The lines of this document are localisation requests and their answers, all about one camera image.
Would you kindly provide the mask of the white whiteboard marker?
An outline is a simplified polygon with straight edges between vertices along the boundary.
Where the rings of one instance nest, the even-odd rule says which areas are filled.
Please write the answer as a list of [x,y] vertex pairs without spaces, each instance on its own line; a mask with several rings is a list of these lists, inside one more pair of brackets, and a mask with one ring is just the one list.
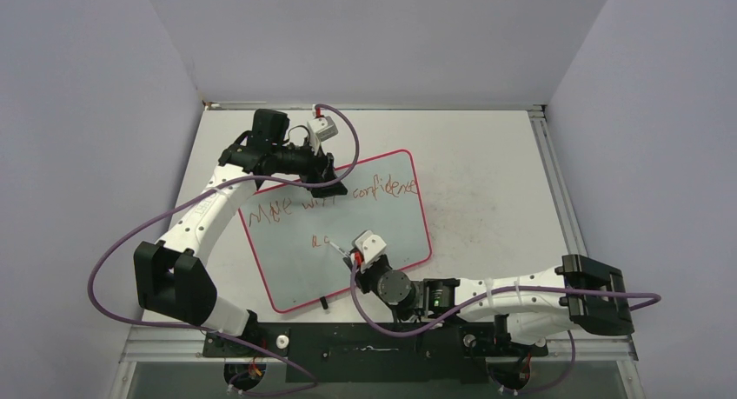
[[341,248],[338,244],[334,242],[329,242],[329,246],[332,247],[334,250],[336,250],[340,254],[341,257],[349,258],[349,253],[343,248]]

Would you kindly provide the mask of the whiteboard with pink frame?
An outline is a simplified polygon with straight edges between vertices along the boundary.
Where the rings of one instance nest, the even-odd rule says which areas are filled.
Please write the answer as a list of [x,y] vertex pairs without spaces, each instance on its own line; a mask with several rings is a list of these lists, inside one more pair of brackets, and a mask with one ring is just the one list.
[[360,161],[343,179],[344,196],[314,198],[300,187],[259,190],[239,210],[272,309],[280,314],[348,289],[338,249],[371,230],[388,245],[395,269],[426,262],[432,245],[411,153]]

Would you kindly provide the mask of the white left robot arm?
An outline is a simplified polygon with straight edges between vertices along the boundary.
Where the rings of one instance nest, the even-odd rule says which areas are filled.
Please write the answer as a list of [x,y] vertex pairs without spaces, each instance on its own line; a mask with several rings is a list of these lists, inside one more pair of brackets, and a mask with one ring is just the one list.
[[207,261],[231,219],[266,181],[286,183],[285,177],[293,175],[295,185],[314,198],[346,195],[333,155],[322,148],[337,134],[325,114],[329,109],[314,105],[300,145],[288,137],[286,113],[255,111],[250,129],[223,150],[207,186],[184,215],[155,242],[136,247],[136,294],[143,309],[224,333],[225,344],[238,356],[256,350],[254,313],[219,295]]

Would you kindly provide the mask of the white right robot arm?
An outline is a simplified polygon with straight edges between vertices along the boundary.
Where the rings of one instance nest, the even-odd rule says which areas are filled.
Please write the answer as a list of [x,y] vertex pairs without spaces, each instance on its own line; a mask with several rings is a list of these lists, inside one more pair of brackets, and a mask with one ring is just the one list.
[[438,325],[492,317],[493,345],[513,354],[523,345],[572,329],[596,336],[634,333],[621,270],[580,254],[565,255],[558,266],[522,276],[422,281],[393,269],[385,255],[365,261],[353,249],[342,260],[351,273],[351,293],[375,294],[399,320],[429,320],[407,331],[370,324],[386,336],[416,337]]

